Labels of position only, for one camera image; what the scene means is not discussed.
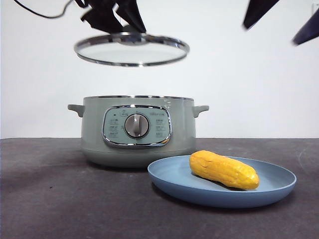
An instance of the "chrome trim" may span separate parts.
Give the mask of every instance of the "chrome trim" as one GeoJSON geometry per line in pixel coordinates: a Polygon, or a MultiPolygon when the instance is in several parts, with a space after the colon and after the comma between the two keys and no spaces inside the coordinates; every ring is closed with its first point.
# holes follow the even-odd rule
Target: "chrome trim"
{"type": "Polygon", "coordinates": [[[175,97],[175,96],[88,96],[84,99],[98,99],[98,98],[149,98],[149,99],[176,99],[176,100],[188,100],[194,101],[192,98],[175,97]]]}
{"type": "Polygon", "coordinates": [[[161,146],[166,145],[169,142],[171,134],[172,134],[172,125],[171,125],[170,113],[164,107],[146,106],[146,105],[113,106],[113,107],[107,109],[105,114],[104,114],[103,125],[102,125],[102,138],[103,138],[104,142],[107,143],[108,145],[110,145],[111,147],[116,147],[116,148],[138,148],[138,149],[151,148],[151,147],[161,147],[161,146]],[[117,143],[117,142],[111,141],[104,134],[104,125],[105,125],[105,120],[106,120],[106,114],[107,114],[108,111],[110,111],[112,109],[118,109],[118,108],[155,108],[155,109],[164,110],[166,112],[166,114],[167,114],[167,117],[168,117],[168,126],[169,126],[168,136],[164,140],[162,140],[160,142],[156,142],[156,143],[143,143],[143,144],[129,143],[129,144],[125,144],[125,143],[117,143]]]}
{"type": "Polygon", "coordinates": [[[98,64],[103,64],[103,65],[111,65],[111,66],[128,66],[128,67],[143,67],[143,66],[155,66],[155,65],[162,65],[162,64],[168,64],[172,63],[175,61],[179,61],[183,58],[186,57],[186,55],[189,52],[189,45],[187,45],[185,42],[167,37],[167,36],[154,36],[154,35],[149,35],[146,33],[138,33],[138,32],[120,32],[120,33],[114,33],[110,35],[103,35],[103,36],[96,36],[96,37],[91,37],[87,38],[84,40],[81,40],[77,42],[74,45],[74,51],[83,60],[93,62],[93,63],[98,63],[98,64]],[[163,44],[163,45],[168,45],[174,48],[179,48],[184,53],[174,59],[166,60],[166,61],[157,61],[157,62],[139,62],[139,63],[127,63],[127,62],[110,62],[110,61],[102,61],[102,60],[96,60],[84,55],[81,55],[79,53],[80,50],[83,48],[92,46],[92,45],[98,45],[98,44],[103,44],[103,43],[112,43],[112,42],[117,42],[121,44],[127,45],[128,43],[133,43],[136,45],[141,45],[141,44],[146,44],[146,43],[157,43],[157,44],[163,44]]]}

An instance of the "blue plate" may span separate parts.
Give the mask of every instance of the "blue plate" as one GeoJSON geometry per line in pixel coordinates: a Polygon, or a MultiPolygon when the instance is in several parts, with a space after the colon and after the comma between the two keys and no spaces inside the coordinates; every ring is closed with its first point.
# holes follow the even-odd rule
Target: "blue plate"
{"type": "Polygon", "coordinates": [[[181,200],[211,207],[252,208],[286,197],[294,188],[296,176],[275,164],[248,158],[230,157],[252,166],[259,176],[254,190],[229,188],[194,175],[189,155],[157,160],[148,166],[153,183],[165,193],[181,200]]]}

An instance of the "lid rim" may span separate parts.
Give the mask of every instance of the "lid rim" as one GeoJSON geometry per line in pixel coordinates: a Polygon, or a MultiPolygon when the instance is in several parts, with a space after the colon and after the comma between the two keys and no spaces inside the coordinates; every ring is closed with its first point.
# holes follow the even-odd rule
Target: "lid rim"
{"type": "Polygon", "coordinates": [[[172,63],[175,61],[179,61],[187,56],[189,53],[189,45],[179,39],[171,38],[167,36],[155,36],[155,35],[149,35],[146,33],[138,33],[138,32],[120,32],[120,33],[113,33],[109,35],[101,35],[101,36],[95,36],[86,38],[84,40],[81,40],[77,42],[74,45],[74,51],[83,60],[97,63],[97,64],[103,64],[103,65],[112,65],[112,66],[126,66],[126,67],[144,67],[144,66],[155,66],[155,65],[163,65],[172,63]],[[155,44],[161,44],[166,45],[168,47],[178,48],[181,51],[183,51],[183,54],[170,58],[167,60],[161,60],[161,61],[149,61],[149,62],[113,62],[113,61],[105,61],[105,60],[99,60],[94,59],[89,56],[85,56],[80,53],[80,51],[84,48],[99,45],[99,44],[106,44],[106,43],[120,43],[120,44],[126,44],[128,42],[132,42],[132,40],[136,40],[136,42],[146,42],[146,43],[155,43],[155,44]]]}

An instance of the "black cable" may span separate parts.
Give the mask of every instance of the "black cable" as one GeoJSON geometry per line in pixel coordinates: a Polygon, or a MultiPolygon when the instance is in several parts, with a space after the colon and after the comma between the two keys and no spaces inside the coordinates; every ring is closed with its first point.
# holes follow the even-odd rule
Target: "black cable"
{"type": "Polygon", "coordinates": [[[33,14],[38,15],[38,16],[42,16],[44,18],[49,18],[49,19],[62,17],[65,14],[65,11],[66,11],[67,7],[73,2],[73,0],[68,1],[66,3],[66,5],[64,6],[63,12],[61,14],[59,14],[59,15],[57,15],[57,16],[45,16],[45,15],[39,14],[39,13],[27,8],[26,6],[24,6],[23,4],[21,4],[17,0],[13,0],[13,1],[15,1],[19,6],[23,7],[25,10],[28,10],[29,12],[32,12],[33,14]]]}

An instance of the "pot base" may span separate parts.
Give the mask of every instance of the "pot base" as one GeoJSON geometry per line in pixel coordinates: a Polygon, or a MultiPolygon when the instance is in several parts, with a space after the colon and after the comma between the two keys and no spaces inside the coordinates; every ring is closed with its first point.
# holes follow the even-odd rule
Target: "pot base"
{"type": "Polygon", "coordinates": [[[161,158],[179,155],[190,155],[195,149],[183,149],[158,153],[107,153],[82,149],[85,157],[94,163],[119,168],[147,168],[147,166],[161,158]]]}

